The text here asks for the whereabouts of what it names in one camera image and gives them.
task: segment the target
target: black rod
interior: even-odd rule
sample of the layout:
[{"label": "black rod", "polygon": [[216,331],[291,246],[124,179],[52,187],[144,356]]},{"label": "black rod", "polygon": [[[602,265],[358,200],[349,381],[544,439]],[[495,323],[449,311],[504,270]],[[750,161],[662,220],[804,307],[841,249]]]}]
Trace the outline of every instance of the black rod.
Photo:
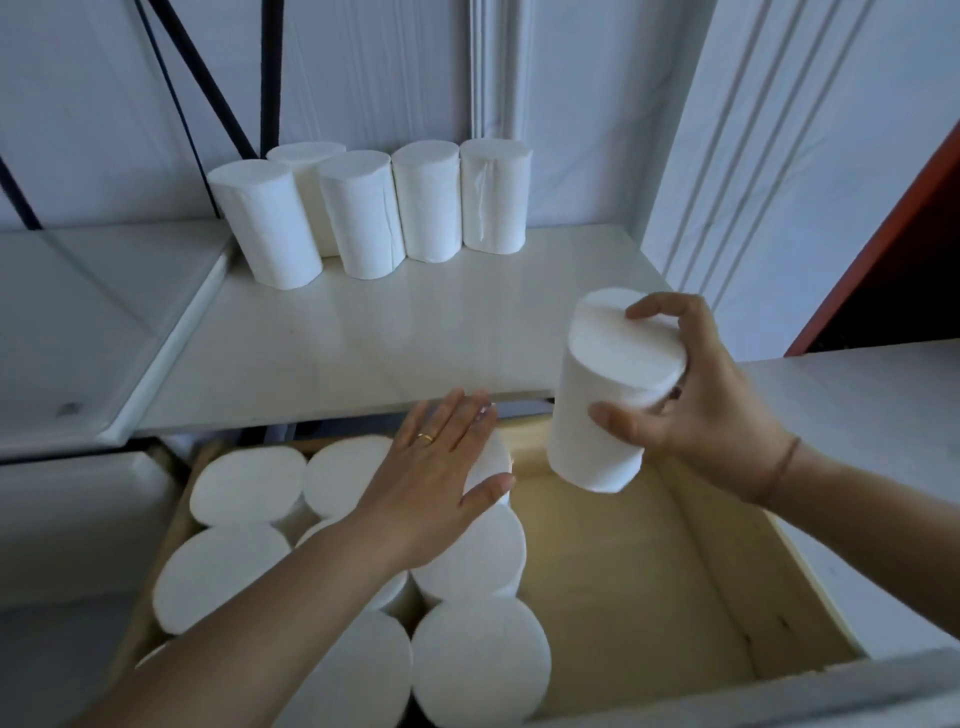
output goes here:
[{"label": "black rod", "polygon": [[260,23],[260,155],[280,143],[283,0],[263,0]]},{"label": "black rod", "polygon": [[154,49],[156,62],[160,65],[160,72],[163,74],[163,80],[167,84],[167,90],[170,91],[170,97],[174,100],[174,106],[177,107],[177,115],[180,117],[180,123],[186,132],[186,140],[190,142],[190,151],[193,152],[193,159],[197,162],[197,169],[200,170],[200,179],[204,181],[206,196],[210,198],[210,204],[213,206],[213,214],[220,218],[220,210],[217,209],[217,203],[213,199],[213,191],[210,189],[209,182],[206,181],[206,172],[204,165],[200,161],[200,155],[197,153],[197,146],[193,143],[193,134],[190,133],[190,127],[186,123],[186,116],[183,115],[183,108],[180,106],[180,99],[177,97],[177,90],[174,88],[173,81],[170,80],[170,74],[167,72],[167,64],[163,60],[163,54],[160,53],[160,47],[156,44],[154,29],[150,26],[150,20],[147,18],[147,12],[143,9],[143,3],[140,0],[133,0],[136,5],[136,11],[140,13],[140,22],[143,23],[143,29],[147,32],[147,38],[150,39],[150,47]]},{"label": "black rod", "polygon": [[224,94],[220,92],[213,76],[210,75],[210,71],[197,51],[197,47],[193,44],[186,29],[183,28],[183,24],[170,5],[170,0],[150,0],[150,6],[154,9],[156,17],[162,23],[167,35],[170,36],[177,50],[180,51],[180,57],[183,58],[183,62],[190,69],[190,73],[193,74],[193,78],[204,93],[207,102],[213,108],[213,112],[217,114],[217,118],[220,119],[220,123],[224,125],[224,130],[233,142],[233,146],[237,148],[237,152],[244,159],[256,159],[257,155],[253,146],[247,139],[247,135],[243,133],[243,129],[240,127],[236,116],[233,115],[233,111],[230,110]]},{"label": "black rod", "polygon": [[16,210],[16,214],[20,216],[23,226],[29,231],[43,230],[43,226],[40,225],[34,209],[30,207],[30,203],[27,202],[23,190],[21,190],[20,185],[16,183],[13,174],[2,157],[0,157],[0,186],[2,186],[3,191],[7,193],[7,198],[10,200],[10,204],[13,205],[13,209]]}]

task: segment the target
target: finger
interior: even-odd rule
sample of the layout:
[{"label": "finger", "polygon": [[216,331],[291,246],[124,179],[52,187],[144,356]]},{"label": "finger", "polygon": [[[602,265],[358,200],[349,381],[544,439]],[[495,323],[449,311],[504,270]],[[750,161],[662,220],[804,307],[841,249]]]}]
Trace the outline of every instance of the finger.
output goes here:
[{"label": "finger", "polygon": [[417,433],[420,432],[420,427],[426,419],[426,410],[429,406],[430,404],[426,400],[419,401],[413,406],[413,409],[407,412],[407,416],[403,418],[403,422],[400,424],[400,429],[396,431],[396,435],[394,436],[394,450],[410,447],[414,438],[417,437]]},{"label": "finger", "polygon": [[676,316],[680,336],[691,355],[723,350],[716,322],[703,296],[690,293],[652,293],[627,307],[628,319],[649,319],[662,313]]},{"label": "finger", "polygon": [[590,418],[617,440],[639,448],[662,448],[668,418],[649,412],[632,412],[605,401],[594,402]]},{"label": "finger", "polygon": [[486,390],[478,389],[469,397],[461,400],[457,411],[449,419],[446,426],[437,438],[437,445],[446,450],[452,450],[460,443],[460,439],[467,433],[470,425],[476,420],[480,410],[490,404],[490,395]]},{"label": "finger", "polygon": [[[422,427],[420,432],[425,435],[429,435],[430,438],[434,441],[440,437],[441,431],[446,426],[446,422],[450,419],[450,416],[453,414],[454,410],[457,408],[457,405],[460,404],[460,400],[464,398],[464,390],[460,389],[451,389],[449,393],[444,397],[444,400],[437,405],[437,409],[433,411],[433,414],[430,415],[430,419],[427,420],[426,425]],[[420,442],[424,445],[429,445],[430,441],[426,438],[421,437]]]},{"label": "finger", "polygon": [[456,451],[462,453],[464,459],[472,467],[473,463],[480,457],[487,441],[496,427],[496,405],[491,404],[487,410],[481,414],[472,425],[470,425]]},{"label": "finger", "polygon": [[464,526],[470,525],[498,500],[510,493],[516,478],[511,473],[491,475],[474,488],[470,488],[460,500],[460,513]]}]

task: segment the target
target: right hand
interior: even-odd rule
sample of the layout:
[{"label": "right hand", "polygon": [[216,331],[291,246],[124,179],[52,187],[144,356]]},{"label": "right hand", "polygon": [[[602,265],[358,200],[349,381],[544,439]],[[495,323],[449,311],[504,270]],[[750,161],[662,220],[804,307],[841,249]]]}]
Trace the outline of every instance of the right hand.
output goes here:
[{"label": "right hand", "polygon": [[733,363],[702,297],[654,293],[626,310],[628,319],[659,313],[679,317],[688,357],[680,398],[660,413],[596,402],[591,418],[617,439],[674,455],[713,485],[756,501],[794,436]]}]

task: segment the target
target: toilet paper roll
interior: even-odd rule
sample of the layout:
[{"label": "toilet paper roll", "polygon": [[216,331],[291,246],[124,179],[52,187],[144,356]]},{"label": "toilet paper roll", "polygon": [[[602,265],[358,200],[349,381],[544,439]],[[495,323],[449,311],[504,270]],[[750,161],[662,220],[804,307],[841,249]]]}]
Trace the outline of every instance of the toilet paper roll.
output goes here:
[{"label": "toilet paper roll", "polygon": [[361,612],[307,675],[274,728],[395,728],[413,683],[410,638],[381,612]]},{"label": "toilet paper roll", "polygon": [[519,725],[550,684],[550,644],[523,602],[448,601],[413,639],[413,691],[438,728]]},{"label": "toilet paper roll", "polygon": [[267,159],[279,162],[294,173],[300,200],[306,209],[313,240],[320,255],[339,255],[337,240],[326,214],[324,194],[320,189],[320,173],[317,164],[324,159],[336,157],[347,150],[343,144],[333,141],[301,141],[296,144],[281,144],[267,152]]},{"label": "toilet paper roll", "polygon": [[451,141],[415,141],[392,157],[396,200],[407,255],[443,263],[461,248],[460,147]]},{"label": "toilet paper roll", "polygon": [[352,511],[393,441],[365,435],[327,445],[310,458],[303,473],[303,497],[322,519],[341,519]]},{"label": "toilet paper roll", "polygon": [[510,506],[496,503],[453,546],[411,571],[428,606],[452,599],[513,596],[527,563],[527,542]]},{"label": "toilet paper roll", "polygon": [[[467,481],[464,483],[464,493],[471,488],[480,485],[491,475],[498,473],[512,473],[514,471],[514,459],[510,456],[503,437],[500,436],[500,430],[495,429],[487,441],[487,444],[480,451],[480,457],[473,463],[470,472],[467,473]],[[498,501],[507,505],[510,503],[510,493],[505,493]]]},{"label": "toilet paper roll", "polygon": [[643,448],[617,440],[589,418],[595,401],[648,408],[662,402],[686,368],[675,319],[631,321],[624,309],[644,294],[605,288],[573,312],[547,439],[547,460],[567,482],[617,493],[639,473]]},{"label": "toilet paper roll", "polygon": [[[307,532],[300,537],[300,540],[297,542],[297,548],[303,546],[303,544],[305,544],[307,540],[315,533],[327,528],[330,525],[333,525],[339,520],[340,519],[330,519],[329,521],[321,521],[317,523],[317,525],[308,529]],[[396,617],[396,615],[392,613],[391,607],[393,606],[394,601],[399,599],[403,592],[403,588],[407,585],[407,579],[409,577],[409,571],[402,571],[401,573],[397,574],[394,578],[384,584],[380,588],[379,592],[373,595],[373,599],[367,603],[367,606],[364,607],[364,609],[383,610],[391,617]]]},{"label": "toilet paper roll", "polygon": [[241,159],[206,179],[258,283],[285,291],[324,269],[289,169],[267,159]]},{"label": "toilet paper roll", "polygon": [[306,458],[293,448],[228,452],[200,473],[190,494],[190,514],[203,525],[280,525],[305,508],[305,470]]},{"label": "toilet paper roll", "polygon": [[201,531],[174,551],[156,579],[156,621],[167,634],[183,634],[288,553],[287,540],[265,523]]},{"label": "toilet paper roll", "polygon": [[464,243],[483,253],[516,253],[527,239],[533,153],[522,141],[471,139],[460,145]]},{"label": "toilet paper roll", "polygon": [[390,155],[345,152],[318,168],[344,271],[356,279],[392,273],[406,252]]}]

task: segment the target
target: hand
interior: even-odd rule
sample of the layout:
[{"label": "hand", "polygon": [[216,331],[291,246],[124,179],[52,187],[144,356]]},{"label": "hand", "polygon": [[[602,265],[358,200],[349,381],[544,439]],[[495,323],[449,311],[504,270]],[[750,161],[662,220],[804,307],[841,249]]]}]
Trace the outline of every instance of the hand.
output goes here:
[{"label": "hand", "polygon": [[[464,495],[467,473],[496,425],[486,392],[452,390],[424,424],[427,402],[407,415],[383,464],[350,515],[389,545],[394,572],[422,566],[443,553],[515,483],[492,475]],[[419,433],[429,435],[417,437]]]},{"label": "hand", "polygon": [[684,293],[655,293],[627,308],[628,319],[663,313],[680,318],[688,365],[678,400],[662,412],[609,402],[591,418],[614,437],[678,457],[714,485],[744,500],[763,495],[794,437],[767,409],[720,341],[706,302]]}]

